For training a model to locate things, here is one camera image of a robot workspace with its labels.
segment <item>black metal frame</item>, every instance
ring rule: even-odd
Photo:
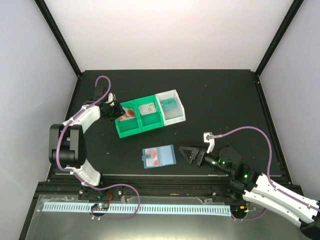
[[[79,69],[66,41],[64,40],[53,16],[51,15],[44,0],[34,0],[40,9],[43,17],[45,18],[47,24],[49,25],[52,33],[54,34],[57,42],[59,43],[62,51],[64,52],[66,58],[68,59],[72,69],[77,75],[77,82],[75,89],[72,94],[69,108],[67,110],[66,119],[72,117],[72,112],[75,106],[75,102],[79,93],[80,85],[82,82],[82,73]],[[295,17],[297,11],[299,10],[301,4],[304,0],[294,0],[289,8],[287,14],[285,15],[278,31],[276,32],[270,46],[268,47],[266,53],[264,54],[257,70],[255,71],[255,86],[260,99],[260,103],[263,109],[264,117],[268,126],[268,130],[271,135],[271,140],[274,146],[274,151],[278,159],[278,164],[281,170],[282,176],[273,177],[272,179],[279,184],[285,186],[303,195],[300,186],[292,185],[291,176],[280,146],[280,142],[277,136],[277,132],[268,108],[268,104],[260,84],[260,75],[266,67],[268,61],[270,60],[272,54],[274,53],[276,47],[284,36],[286,30],[288,29],[290,23]],[[47,176],[46,182],[39,182],[36,188],[34,197],[31,201],[31,205],[28,214],[23,225],[20,240],[24,240],[27,236],[28,228],[30,226],[33,212],[35,210],[39,195],[78,195],[81,188],[81,184],[77,179],[71,175],[56,175],[54,174],[55,167],[51,166],[49,174]],[[219,192],[220,189],[225,189],[228,185],[230,179],[228,177],[144,177],[143,180],[138,180],[136,177],[131,176],[105,176],[107,182],[111,184],[115,183],[127,183],[133,185],[140,192],[142,196],[197,196],[197,197],[212,197],[213,192]],[[129,188],[125,189],[126,196],[133,196]],[[213,200],[219,202],[219,197],[213,197]],[[238,203],[226,202],[226,204],[234,205]]]

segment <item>purple cable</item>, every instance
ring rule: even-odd
[[[99,80],[100,80],[101,78],[107,79],[107,81],[108,81],[108,89],[107,89],[107,91],[105,92],[105,94],[104,94],[102,97],[100,97],[97,101],[91,103],[89,106],[86,107],[86,109],[89,109],[89,108],[95,106],[98,102],[100,102],[101,100],[103,100],[103,99],[108,95],[108,93],[109,93],[109,91],[110,91],[110,89],[111,89],[111,81],[110,81],[110,79],[109,79],[107,76],[104,76],[104,75],[99,76],[99,77],[95,80],[94,86],[95,86],[95,87],[97,86],[97,84],[98,84],[98,82],[99,82]],[[57,146],[56,146],[56,157],[55,157],[55,158],[56,158],[56,165],[58,166],[58,168],[59,168],[61,171],[63,171],[63,172],[70,172],[70,173],[71,173],[72,175],[74,175],[82,184],[85,184],[85,185],[87,185],[88,187],[90,187],[90,188],[92,188],[92,189],[94,189],[94,190],[97,190],[97,191],[105,191],[105,190],[107,190],[107,189],[111,189],[111,188],[115,188],[115,187],[119,187],[119,186],[127,187],[127,188],[132,189],[132,190],[136,193],[136,195],[137,195],[137,197],[138,197],[138,206],[137,206],[137,208],[136,208],[136,210],[134,211],[133,214],[131,214],[130,216],[127,216],[127,217],[123,217],[123,218],[118,218],[118,217],[100,217],[100,219],[116,220],[116,221],[122,221],[122,220],[131,219],[131,218],[133,218],[133,217],[137,214],[137,212],[138,212],[138,210],[139,210],[139,208],[140,208],[140,195],[139,195],[137,189],[135,189],[133,186],[130,186],[130,185],[128,185],[128,184],[114,184],[114,185],[107,186],[107,187],[102,187],[102,188],[100,188],[100,187],[95,187],[95,186],[93,186],[93,185],[85,182],[83,179],[81,179],[81,177],[79,177],[77,174],[75,174],[74,171],[72,171],[71,169],[65,169],[65,168],[63,168],[63,167],[61,166],[61,164],[60,164],[60,158],[59,158],[59,155],[60,155],[60,147],[61,147],[61,144],[62,144],[62,140],[63,140],[63,138],[64,138],[64,135],[65,135],[65,133],[66,133],[66,130],[67,130],[68,126],[69,126],[73,121],[75,121],[84,111],[85,111],[85,109],[81,108],[81,109],[72,117],[72,119],[69,120],[69,121],[65,124],[65,126],[63,127],[63,129],[62,129],[62,131],[61,131],[61,134],[60,134],[60,137],[59,137],[59,139],[58,139]]]
[[[250,218],[250,219],[235,218],[235,216],[234,216],[232,213],[231,213],[231,217],[232,217],[235,221],[252,222],[252,221],[258,220],[259,218],[262,218],[266,213],[267,213],[267,209],[265,208],[264,211],[263,211],[259,216],[256,216],[256,217],[254,217],[254,218]]]
[[[276,185],[273,184],[273,182],[271,181],[271,178],[270,178],[270,168],[271,168],[271,161],[272,161],[272,147],[271,147],[271,142],[270,142],[268,136],[267,136],[261,129],[259,129],[259,128],[257,128],[257,127],[254,127],[254,126],[242,126],[242,127],[236,128],[236,129],[234,129],[234,130],[231,130],[231,131],[229,131],[229,132],[227,132],[227,133],[224,133],[224,134],[222,134],[222,135],[213,136],[213,138],[214,138],[214,139],[222,138],[222,137],[228,136],[228,135],[230,135],[230,134],[233,134],[233,133],[235,133],[235,132],[238,132],[238,131],[244,130],[244,129],[253,129],[253,130],[258,131],[259,133],[261,133],[261,134],[264,136],[266,142],[268,143],[268,147],[269,147],[269,160],[268,160],[268,166],[267,166],[267,169],[266,169],[266,176],[267,176],[267,178],[268,178],[268,181],[269,181],[270,185],[271,185],[273,188],[276,188]],[[281,190],[281,189],[278,189],[278,188],[277,188],[276,190],[279,191],[280,193],[286,195],[287,197],[289,197],[289,198],[291,198],[291,199],[293,199],[293,200],[296,200],[297,202],[299,202],[299,203],[307,206],[308,208],[311,208],[311,209],[313,209],[313,210],[316,210],[316,211],[320,212],[320,209],[319,209],[319,208],[316,208],[316,207],[311,206],[311,205],[309,206],[308,203],[305,203],[304,201],[301,201],[300,199],[298,199],[298,198],[290,195],[289,193],[287,193],[287,192],[285,192],[285,191],[283,191],[283,190]]]

